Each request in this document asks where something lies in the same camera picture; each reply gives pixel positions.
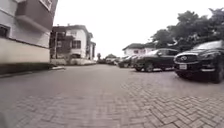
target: street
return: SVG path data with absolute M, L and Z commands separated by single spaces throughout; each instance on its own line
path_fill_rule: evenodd
M 224 84 L 95 65 L 0 79 L 0 128 L 224 128 Z

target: side mirror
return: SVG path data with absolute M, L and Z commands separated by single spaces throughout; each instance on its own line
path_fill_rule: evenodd
M 161 52 L 158 52 L 157 55 L 158 55 L 158 56 L 162 56 L 163 54 L 162 54 Z

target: sky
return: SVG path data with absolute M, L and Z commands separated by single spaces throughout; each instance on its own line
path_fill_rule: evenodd
M 96 54 L 122 56 L 131 43 L 147 43 L 159 29 L 177 23 L 187 10 L 211 15 L 223 0 L 59 0 L 54 25 L 85 25 L 93 33 Z

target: white building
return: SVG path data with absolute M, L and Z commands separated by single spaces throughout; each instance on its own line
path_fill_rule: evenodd
M 84 25 L 57 26 L 53 27 L 53 32 L 64 33 L 65 37 L 71 37 L 69 41 L 58 41 L 60 45 L 57 45 L 57 56 L 61 56 L 61 58 L 73 56 L 75 58 L 94 59 L 96 44 L 91 41 L 93 35 L 88 32 Z
M 132 55 L 144 55 L 152 50 L 154 50 L 154 44 L 147 43 L 132 43 L 123 49 L 125 56 L 132 56 Z
M 1 0 L 0 64 L 49 63 L 58 0 Z

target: tree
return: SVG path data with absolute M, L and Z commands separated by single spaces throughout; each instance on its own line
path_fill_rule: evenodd
M 152 36 L 153 42 L 157 44 L 156 47 L 190 48 L 206 41 L 224 39 L 224 9 L 210 9 L 210 11 L 211 18 L 199 17 L 191 11 L 178 14 L 176 25 L 160 29 Z
M 109 54 L 109 55 L 107 55 L 106 57 L 105 57 L 105 59 L 107 59 L 107 58 L 117 58 L 115 55 L 113 55 L 113 54 Z
M 98 58 L 98 60 L 101 59 L 101 54 L 100 53 L 97 54 L 97 58 Z

